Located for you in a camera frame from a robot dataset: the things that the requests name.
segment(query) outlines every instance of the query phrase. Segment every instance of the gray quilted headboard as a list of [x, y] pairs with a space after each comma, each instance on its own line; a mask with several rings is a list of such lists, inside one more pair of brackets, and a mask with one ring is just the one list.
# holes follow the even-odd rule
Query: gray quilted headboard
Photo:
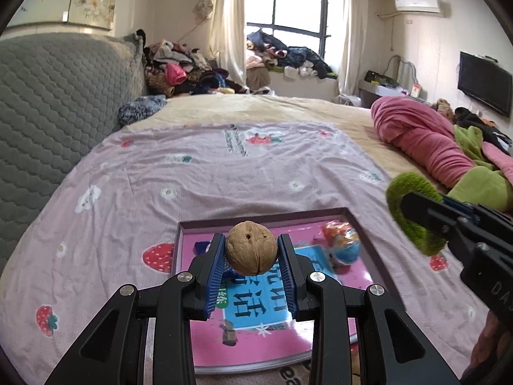
[[80, 33], [0, 41], [0, 274], [66, 174], [145, 91], [143, 43]]

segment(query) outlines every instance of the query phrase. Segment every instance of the white wall-mounted air conditioner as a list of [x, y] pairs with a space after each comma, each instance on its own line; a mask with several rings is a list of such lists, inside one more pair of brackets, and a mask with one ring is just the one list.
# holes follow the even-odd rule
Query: white wall-mounted air conditioner
[[443, 16], [440, 0], [396, 0], [396, 9], [400, 13], [430, 13]]

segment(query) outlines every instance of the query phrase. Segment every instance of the black television screen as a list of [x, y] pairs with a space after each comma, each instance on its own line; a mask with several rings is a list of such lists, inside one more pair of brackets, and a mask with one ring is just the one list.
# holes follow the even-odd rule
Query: black television screen
[[458, 89], [509, 117], [513, 79], [509, 72], [495, 63], [461, 52]]

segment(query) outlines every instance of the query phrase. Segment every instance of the black window frame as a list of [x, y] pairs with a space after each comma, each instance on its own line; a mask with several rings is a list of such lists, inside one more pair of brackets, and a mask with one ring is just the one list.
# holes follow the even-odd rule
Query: black window frame
[[326, 52], [326, 39], [331, 37], [331, 35], [327, 35], [326, 31], [328, 28], [328, 0], [321, 0], [321, 24], [319, 25], [319, 33], [310, 32], [310, 30], [304, 29], [296, 29], [290, 28], [287, 26], [280, 26], [275, 24], [276, 18], [276, 0], [273, 0], [273, 23], [272, 24], [264, 24], [264, 23], [246, 23], [246, 26], [253, 26], [258, 28], [268, 28], [273, 30], [273, 35], [275, 30], [282, 30], [284, 32], [292, 32], [298, 33], [301, 35], [313, 36], [319, 38], [319, 55], [321, 58], [324, 58]]

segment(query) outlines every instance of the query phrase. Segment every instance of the beige curtain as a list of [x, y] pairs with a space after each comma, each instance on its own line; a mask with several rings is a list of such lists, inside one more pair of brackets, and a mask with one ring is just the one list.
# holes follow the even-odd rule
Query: beige curtain
[[339, 68], [339, 91], [352, 95], [357, 90], [358, 72], [362, 60], [369, 0], [343, 0], [342, 60]]
[[208, 53], [230, 73], [230, 79], [246, 84], [246, 37], [244, 0], [212, 0]]

